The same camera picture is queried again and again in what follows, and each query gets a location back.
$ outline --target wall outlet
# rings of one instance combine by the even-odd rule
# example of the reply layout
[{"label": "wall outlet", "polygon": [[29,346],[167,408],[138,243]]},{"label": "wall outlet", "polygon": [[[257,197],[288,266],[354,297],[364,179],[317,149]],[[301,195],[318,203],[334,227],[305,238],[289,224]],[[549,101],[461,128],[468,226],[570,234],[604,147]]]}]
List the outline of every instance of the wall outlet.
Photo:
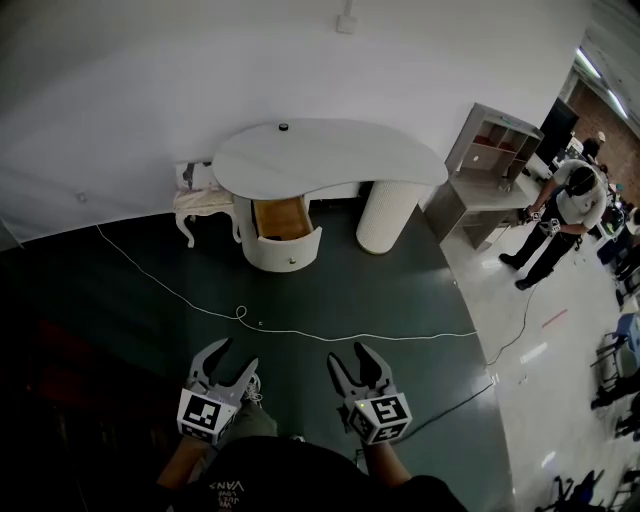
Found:
[{"label": "wall outlet", "polygon": [[356,30],[356,22],[358,20],[353,16],[346,16],[341,14],[338,16],[338,22],[336,24],[336,32],[341,34],[353,34]]}]

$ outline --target curved stool leg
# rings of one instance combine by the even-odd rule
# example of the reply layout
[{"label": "curved stool leg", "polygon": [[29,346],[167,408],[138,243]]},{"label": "curved stool leg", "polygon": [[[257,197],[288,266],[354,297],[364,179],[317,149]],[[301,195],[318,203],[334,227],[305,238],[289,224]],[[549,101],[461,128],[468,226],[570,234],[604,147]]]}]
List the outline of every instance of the curved stool leg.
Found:
[{"label": "curved stool leg", "polygon": [[240,239],[240,226],[238,225],[238,217],[236,217],[235,212],[227,211],[229,217],[231,217],[231,234],[233,235],[233,239],[237,244],[242,243]]},{"label": "curved stool leg", "polygon": [[195,238],[193,238],[191,231],[187,229],[187,226],[184,223],[186,218],[187,218],[186,214],[176,213],[176,226],[178,226],[178,229],[182,231],[184,233],[184,236],[186,236],[189,239],[189,242],[187,243],[187,247],[189,247],[189,249],[193,249],[193,246],[195,245],[196,240]]}]

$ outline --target black shoe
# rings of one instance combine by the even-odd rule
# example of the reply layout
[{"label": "black shoe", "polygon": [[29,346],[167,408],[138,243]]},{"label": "black shoe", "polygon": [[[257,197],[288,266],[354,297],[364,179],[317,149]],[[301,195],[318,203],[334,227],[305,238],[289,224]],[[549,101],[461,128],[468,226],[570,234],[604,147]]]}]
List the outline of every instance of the black shoe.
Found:
[{"label": "black shoe", "polygon": [[520,291],[531,288],[532,286],[533,285],[529,284],[529,281],[527,281],[526,279],[520,279],[519,281],[516,281],[516,288]]},{"label": "black shoe", "polygon": [[498,256],[498,259],[505,265],[509,265],[513,270],[520,270],[521,265],[516,265],[515,256],[509,256],[507,253],[502,253]]}]

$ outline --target white ornate stool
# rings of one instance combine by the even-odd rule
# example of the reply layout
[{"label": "white ornate stool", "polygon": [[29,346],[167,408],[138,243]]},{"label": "white ornate stool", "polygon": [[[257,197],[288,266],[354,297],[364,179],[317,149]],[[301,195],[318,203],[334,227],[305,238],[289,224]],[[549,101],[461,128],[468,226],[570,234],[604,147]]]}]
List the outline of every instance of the white ornate stool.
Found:
[{"label": "white ornate stool", "polygon": [[[187,228],[185,220],[190,218],[195,222],[196,216],[209,216],[218,212],[223,212],[231,217],[231,230],[233,239],[240,243],[238,234],[238,220],[233,206],[233,195],[231,192],[220,187],[213,178],[213,173],[204,164],[177,164],[176,179],[178,182],[178,192],[173,199],[173,211],[176,214],[176,225],[189,240],[187,246],[193,248],[195,239],[191,231]],[[193,190],[193,182],[202,181],[194,176],[196,173],[207,173],[204,182],[207,188],[203,190]]]}]

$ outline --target cylindrical desk leg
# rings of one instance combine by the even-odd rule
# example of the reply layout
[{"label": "cylindrical desk leg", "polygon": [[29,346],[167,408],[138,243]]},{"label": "cylindrical desk leg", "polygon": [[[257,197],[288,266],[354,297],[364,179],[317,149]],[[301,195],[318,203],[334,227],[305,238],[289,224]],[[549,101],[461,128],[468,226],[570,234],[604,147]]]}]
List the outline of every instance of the cylindrical desk leg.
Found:
[{"label": "cylindrical desk leg", "polygon": [[396,243],[427,185],[402,181],[377,181],[373,185],[356,238],[371,254],[384,254]]}]

